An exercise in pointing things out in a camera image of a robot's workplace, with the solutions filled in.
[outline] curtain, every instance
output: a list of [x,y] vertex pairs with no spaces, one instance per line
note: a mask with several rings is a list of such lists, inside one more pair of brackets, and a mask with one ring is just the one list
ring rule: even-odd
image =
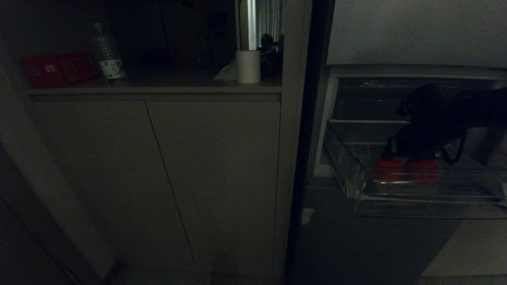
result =
[[283,40],[283,15],[285,0],[256,0],[257,46],[265,33],[273,36],[275,42]]

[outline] paper towel roll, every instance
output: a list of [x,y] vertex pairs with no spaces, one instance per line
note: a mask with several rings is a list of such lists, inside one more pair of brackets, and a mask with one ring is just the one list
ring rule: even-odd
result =
[[236,64],[239,83],[261,81],[261,51],[236,51]]

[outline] plastic water bottle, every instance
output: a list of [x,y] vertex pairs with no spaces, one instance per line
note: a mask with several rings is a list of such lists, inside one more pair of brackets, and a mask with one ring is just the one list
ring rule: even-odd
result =
[[95,57],[100,69],[109,84],[122,85],[127,82],[127,73],[118,53],[115,38],[105,31],[102,23],[94,23],[96,29],[92,42],[95,49]]

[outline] red package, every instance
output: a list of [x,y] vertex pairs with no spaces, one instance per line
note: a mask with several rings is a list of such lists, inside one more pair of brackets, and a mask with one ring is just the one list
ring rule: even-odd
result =
[[61,87],[98,78],[90,52],[23,57],[35,88]]

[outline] refrigerator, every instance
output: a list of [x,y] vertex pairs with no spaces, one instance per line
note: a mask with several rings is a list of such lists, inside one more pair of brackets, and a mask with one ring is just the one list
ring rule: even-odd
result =
[[[507,81],[503,1],[314,1],[289,235],[294,284],[413,284],[464,219],[505,219],[505,128],[467,130],[455,165],[375,160],[407,95]],[[460,140],[445,146],[456,155]]]

